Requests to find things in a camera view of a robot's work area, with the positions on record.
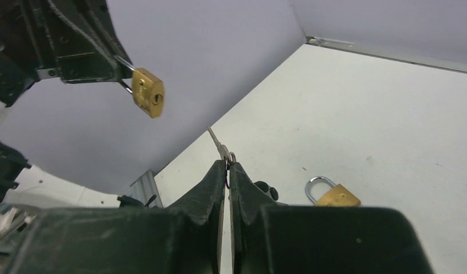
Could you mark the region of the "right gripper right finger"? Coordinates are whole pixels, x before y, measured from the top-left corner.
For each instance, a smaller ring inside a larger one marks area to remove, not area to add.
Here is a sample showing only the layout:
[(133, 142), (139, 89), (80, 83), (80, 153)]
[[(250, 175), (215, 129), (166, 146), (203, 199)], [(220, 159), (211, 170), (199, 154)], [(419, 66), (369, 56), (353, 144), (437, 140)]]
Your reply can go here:
[(377, 207), (285, 205), (230, 166), (233, 273), (432, 273), (408, 219)]

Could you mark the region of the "brass padlock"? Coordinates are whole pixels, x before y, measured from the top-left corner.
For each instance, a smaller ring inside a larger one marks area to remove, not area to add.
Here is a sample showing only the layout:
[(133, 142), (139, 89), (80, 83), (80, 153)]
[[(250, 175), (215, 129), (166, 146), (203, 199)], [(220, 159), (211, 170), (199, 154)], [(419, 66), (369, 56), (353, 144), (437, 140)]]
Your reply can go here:
[[(322, 197), (315, 198), (312, 194), (312, 188), (324, 183), (330, 187)], [(314, 206), (329, 206), (329, 207), (359, 207), (362, 205), (361, 200), (346, 189), (341, 184), (335, 184), (331, 179), (324, 176), (311, 178), (304, 187), (306, 197)]]

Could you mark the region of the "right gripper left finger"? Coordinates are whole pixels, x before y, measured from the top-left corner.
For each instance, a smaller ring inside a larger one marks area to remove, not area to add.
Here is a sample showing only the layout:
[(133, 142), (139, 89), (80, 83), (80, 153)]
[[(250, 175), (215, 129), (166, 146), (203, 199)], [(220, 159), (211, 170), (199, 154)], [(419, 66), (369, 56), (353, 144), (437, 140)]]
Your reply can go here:
[(166, 208), (60, 208), (40, 214), (6, 273), (218, 273), (226, 163)]

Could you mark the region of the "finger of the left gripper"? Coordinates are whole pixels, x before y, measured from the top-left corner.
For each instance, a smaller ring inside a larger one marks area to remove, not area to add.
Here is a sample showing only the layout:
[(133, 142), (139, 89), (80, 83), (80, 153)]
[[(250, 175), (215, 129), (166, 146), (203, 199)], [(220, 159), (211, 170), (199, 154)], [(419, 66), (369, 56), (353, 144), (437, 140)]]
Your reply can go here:
[(120, 82), (132, 77), (106, 1), (18, 1), (40, 78), (65, 83)]

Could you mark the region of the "small padlock with keys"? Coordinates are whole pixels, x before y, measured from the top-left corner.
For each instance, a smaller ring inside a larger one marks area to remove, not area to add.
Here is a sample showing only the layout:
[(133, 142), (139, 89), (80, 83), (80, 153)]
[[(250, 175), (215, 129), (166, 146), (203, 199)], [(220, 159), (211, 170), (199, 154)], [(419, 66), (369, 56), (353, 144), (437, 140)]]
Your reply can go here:
[(119, 84), (132, 96), (135, 104), (148, 116), (155, 119), (161, 116), (164, 108), (164, 83), (157, 76), (145, 68), (136, 68), (129, 61), (120, 56), (115, 59), (132, 72), (132, 82), (129, 86), (124, 81)]

